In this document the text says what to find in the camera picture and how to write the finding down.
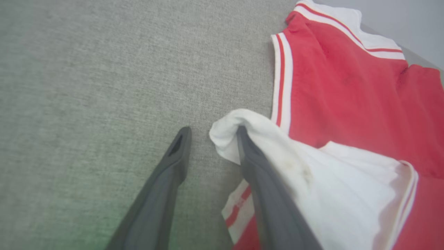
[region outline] gray background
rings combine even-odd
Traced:
[[[103,249],[186,125],[170,248],[229,249],[241,175],[207,133],[233,109],[270,115],[270,35],[295,3],[0,1],[0,249]]]

